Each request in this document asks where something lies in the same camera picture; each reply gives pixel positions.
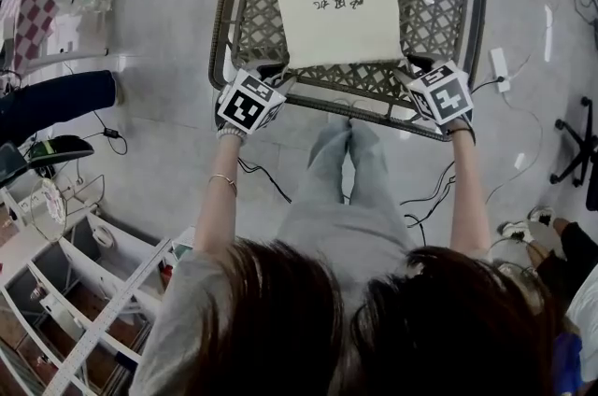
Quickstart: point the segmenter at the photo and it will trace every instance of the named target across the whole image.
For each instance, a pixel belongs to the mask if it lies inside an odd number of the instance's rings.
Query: checkered cloth
[[[41,42],[50,34],[50,23],[57,13],[54,0],[2,1],[0,22],[11,19],[15,23],[14,51],[7,56],[11,71],[22,75],[29,62],[39,57]]]

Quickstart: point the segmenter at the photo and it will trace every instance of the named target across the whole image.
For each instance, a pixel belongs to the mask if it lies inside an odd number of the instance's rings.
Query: dark blue jeans
[[[68,122],[114,105],[116,83],[110,71],[53,78],[0,98],[0,145],[17,147],[56,122]]]

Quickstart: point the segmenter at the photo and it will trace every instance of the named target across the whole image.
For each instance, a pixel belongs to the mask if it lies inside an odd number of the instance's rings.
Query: office chair
[[[597,211],[598,165],[596,165],[596,163],[598,162],[598,153],[596,152],[596,148],[598,148],[598,136],[592,133],[593,103],[591,99],[588,97],[582,97],[581,104],[588,108],[586,134],[584,138],[581,138],[579,134],[574,131],[573,128],[564,120],[557,119],[557,121],[554,123],[558,130],[561,131],[564,129],[573,137],[577,143],[577,146],[579,147],[579,153],[575,156],[571,163],[567,165],[567,168],[565,168],[560,175],[550,175],[550,183],[555,185],[562,182],[568,176],[573,174],[573,172],[575,172],[575,170],[581,165],[581,176],[579,178],[574,178],[573,180],[573,185],[575,187],[581,187],[586,179],[589,163],[594,163],[594,166],[591,169],[590,186],[588,187],[588,195],[586,197],[586,208],[588,208],[590,211]]]

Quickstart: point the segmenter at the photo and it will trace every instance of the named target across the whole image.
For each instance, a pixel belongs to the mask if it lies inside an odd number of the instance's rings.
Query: bracelet
[[[228,182],[228,184],[231,186],[231,188],[233,189],[233,192],[235,193],[235,197],[236,197],[236,184],[229,177],[224,176],[223,174],[214,174],[212,177],[209,178],[207,183],[209,184],[209,182],[211,182],[212,179],[214,179],[216,177],[224,178],[224,180],[226,180]]]
[[[461,132],[461,131],[466,131],[469,134],[471,134],[471,138],[474,140],[474,145],[476,144],[476,133],[474,132],[474,129],[472,129],[471,127],[465,128],[463,127],[462,129],[455,129],[455,130],[449,130],[447,131],[447,135],[453,135],[457,132]]]

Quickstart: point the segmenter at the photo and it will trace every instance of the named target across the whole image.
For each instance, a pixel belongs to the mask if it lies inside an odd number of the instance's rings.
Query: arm
[[[242,140],[237,135],[223,135],[219,140],[212,176],[227,176],[236,183],[237,163]],[[195,225],[195,251],[220,253],[235,239],[236,195],[221,177],[211,178]]]
[[[450,247],[466,254],[488,251],[491,246],[490,224],[477,169],[474,139],[469,132],[455,132],[452,145],[456,190]]]

